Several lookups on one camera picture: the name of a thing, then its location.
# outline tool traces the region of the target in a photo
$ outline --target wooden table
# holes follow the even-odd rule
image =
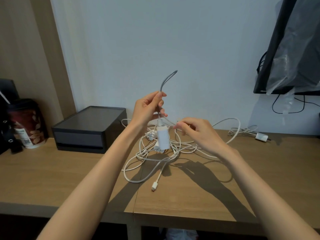
[[[225,130],[218,133],[224,141],[231,138]],[[267,143],[238,136],[230,145],[307,223],[320,229],[320,140],[269,135],[272,141]],[[142,226],[263,235],[230,171],[222,163],[197,154],[181,154],[166,167],[155,192],[151,186],[160,169],[140,184],[134,221]],[[147,161],[143,165],[142,177],[154,164]]]
[[[218,133],[225,141],[230,139],[227,131]],[[320,140],[285,134],[270,134],[270,138],[271,142],[264,143],[239,136],[231,145],[306,222],[320,229]],[[137,151],[138,144],[129,158]],[[58,151],[52,138],[36,149],[3,153],[0,214],[51,217],[101,156]],[[164,155],[151,153],[150,157]],[[146,161],[127,175],[139,180],[153,166],[154,162]],[[159,170],[140,184],[128,183],[120,173],[101,221],[127,224],[129,239],[141,238],[140,226],[263,235],[222,163],[211,162],[199,153],[181,154],[164,169],[157,190],[151,192]]]
[[[0,214],[51,217],[101,157],[58,151],[53,138],[15,155],[6,151],[0,155]],[[139,180],[141,173],[136,170],[127,175]],[[128,235],[139,236],[140,229],[133,222],[138,187],[120,174],[101,221],[127,224]]]

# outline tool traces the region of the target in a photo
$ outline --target white wall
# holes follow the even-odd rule
[[[125,107],[159,90],[173,121],[238,117],[260,131],[320,134],[320,107],[275,114],[275,96],[253,94],[281,0],[51,0],[78,110]],[[307,101],[320,104],[319,97]],[[302,107],[293,105],[292,111]],[[281,109],[281,100],[275,106]],[[229,129],[234,121],[217,126]]]

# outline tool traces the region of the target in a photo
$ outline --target wall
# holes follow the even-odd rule
[[[127,108],[158,90],[173,121],[238,117],[260,131],[320,134],[319,107],[273,113],[275,96],[253,94],[281,0],[51,0],[77,110]],[[319,97],[307,101],[320,104]],[[279,99],[275,109],[281,109]],[[292,110],[302,106],[295,102]],[[226,121],[216,128],[236,126]]]
[[[0,0],[0,77],[34,99],[49,134],[76,112],[50,0]]]

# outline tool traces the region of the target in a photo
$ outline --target table leg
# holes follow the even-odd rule
[[[141,226],[134,223],[127,224],[128,240],[141,240]]]

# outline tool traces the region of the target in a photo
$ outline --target hand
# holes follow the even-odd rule
[[[187,117],[179,121],[174,128],[181,129],[182,134],[189,135],[202,149],[212,154],[221,156],[231,149],[207,120]]]
[[[141,131],[144,130],[143,132],[145,132],[148,122],[158,118],[158,114],[154,114],[155,112],[160,112],[162,116],[167,117],[165,109],[162,108],[164,103],[162,97],[166,96],[164,92],[155,91],[138,99],[134,106],[130,124],[138,126]]]

